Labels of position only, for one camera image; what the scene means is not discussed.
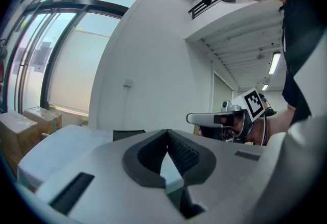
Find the ceiling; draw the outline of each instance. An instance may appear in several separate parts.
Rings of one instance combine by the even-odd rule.
[[[261,90],[282,90],[285,83],[286,63],[283,55],[275,74],[268,75],[274,52],[282,48],[282,12],[275,10],[255,17],[244,18],[225,26],[202,41],[226,67],[240,91],[253,87]]]

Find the fluorescent light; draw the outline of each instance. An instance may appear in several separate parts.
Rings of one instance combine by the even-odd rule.
[[[263,91],[267,90],[268,86],[269,86],[268,84],[265,84],[264,87],[262,88],[262,90]]]
[[[273,56],[272,62],[271,62],[271,67],[270,67],[270,70],[269,70],[269,74],[274,74],[275,73],[280,57],[281,57],[280,52],[274,53],[274,56]]]

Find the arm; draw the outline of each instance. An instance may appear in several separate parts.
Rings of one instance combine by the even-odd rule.
[[[270,139],[271,135],[279,132],[286,132],[291,124],[295,112],[295,108],[288,105],[287,109],[267,118],[267,138]],[[259,118],[255,121],[247,141],[254,143],[261,143],[263,135],[264,121]]]

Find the ceiling light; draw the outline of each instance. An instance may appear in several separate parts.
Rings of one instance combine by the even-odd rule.
[[[263,91],[267,90],[268,86],[269,86],[268,84],[265,84],[264,87],[262,88],[262,90]]]
[[[273,57],[272,57],[272,62],[271,62],[271,67],[269,70],[269,74],[274,74],[279,62],[279,59],[281,57],[281,53],[280,52],[275,52]]]

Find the cardboard box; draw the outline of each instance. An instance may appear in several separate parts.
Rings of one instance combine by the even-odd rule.
[[[37,123],[14,111],[0,114],[0,140],[21,158],[41,141]]]
[[[21,157],[15,154],[10,149],[6,148],[4,145],[1,145],[1,150],[5,156],[5,159],[11,168],[12,172],[14,173],[15,177],[17,177],[17,171],[18,171],[18,164],[21,160]]]
[[[37,122],[42,139],[42,133],[52,134],[62,128],[61,114],[41,107],[34,107],[24,111],[23,116]]]

